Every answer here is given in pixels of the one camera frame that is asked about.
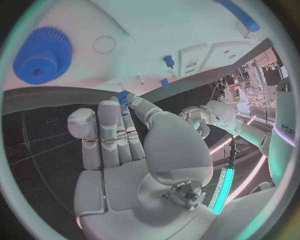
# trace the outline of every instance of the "black floor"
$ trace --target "black floor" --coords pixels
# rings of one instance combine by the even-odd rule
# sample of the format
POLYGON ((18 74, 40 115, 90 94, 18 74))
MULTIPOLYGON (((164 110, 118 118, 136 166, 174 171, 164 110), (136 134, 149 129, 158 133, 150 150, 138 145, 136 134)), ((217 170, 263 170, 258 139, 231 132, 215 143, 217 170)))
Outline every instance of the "black floor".
MULTIPOLYGON (((179 114, 186 107, 205 105, 210 100, 213 89, 214 86, 209 84, 155 104, 165 111, 179 114)), ((67 129, 67 117, 82 107, 97 111, 96 105, 74 104, 43 107, 2 117, 6 155, 17 184, 34 210, 51 227, 70 240, 85 239, 76 224, 73 210, 76 182, 80 172, 84 170, 81 141, 73 138, 67 129)), ((134 113, 131 115, 143 142, 147 128, 134 113)), ((224 130, 212 126, 205 142, 211 147, 225 134, 224 130)), ((212 192, 213 188, 214 182, 211 182, 209 190, 212 192)), ((2 197, 0 208, 0 239, 33 239, 2 197)))

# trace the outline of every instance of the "humanoid robot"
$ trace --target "humanoid robot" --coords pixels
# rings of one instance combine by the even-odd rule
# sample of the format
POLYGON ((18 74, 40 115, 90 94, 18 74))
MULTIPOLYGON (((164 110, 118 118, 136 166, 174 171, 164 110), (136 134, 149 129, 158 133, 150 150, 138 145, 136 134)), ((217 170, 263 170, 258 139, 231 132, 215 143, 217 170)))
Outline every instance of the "humanoid robot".
MULTIPOLYGON (((291 98, 287 81, 278 86, 278 98, 291 98)), ((239 211, 223 210, 219 215, 202 204, 202 188, 213 175, 212 158, 203 140, 210 132, 208 125, 240 135, 267 157, 272 145, 270 133, 245 124, 223 97, 205 106, 185 108, 178 116, 123 91, 118 98, 100 102, 97 115, 100 139, 91 109, 81 108, 67 120, 70 133, 82 139, 86 170, 78 178, 74 209, 78 226, 91 240, 181 240, 186 234, 195 240, 224 239, 220 219, 235 218, 239 211), (128 107, 149 129, 143 146, 128 107)), ((278 145, 282 138, 276 134, 272 139, 278 145)), ((287 163, 279 163, 281 172, 272 172, 272 164, 278 161, 272 160, 274 155, 269 158, 276 185, 287 163)), ((249 215, 258 214, 271 194, 261 196, 261 206, 249 215)), ((232 203, 229 209, 246 208, 249 201, 232 203)), ((235 230, 225 233, 234 236, 235 230)))

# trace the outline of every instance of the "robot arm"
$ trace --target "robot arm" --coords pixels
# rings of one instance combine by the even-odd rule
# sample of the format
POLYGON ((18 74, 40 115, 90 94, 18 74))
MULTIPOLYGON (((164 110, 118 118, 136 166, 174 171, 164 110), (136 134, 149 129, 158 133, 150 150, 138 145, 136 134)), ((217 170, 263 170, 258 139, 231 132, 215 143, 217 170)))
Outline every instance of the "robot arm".
POLYGON ((207 133, 204 126, 208 124, 214 125, 232 135, 241 136, 246 141, 257 146, 262 154, 269 156, 271 134, 250 126, 244 123, 241 118, 236 117, 235 109, 224 97, 219 97, 218 101, 211 100, 205 106, 185 108, 180 116, 198 132, 200 129, 202 131, 200 134, 203 138, 206 137, 206 134, 203 133, 207 133))

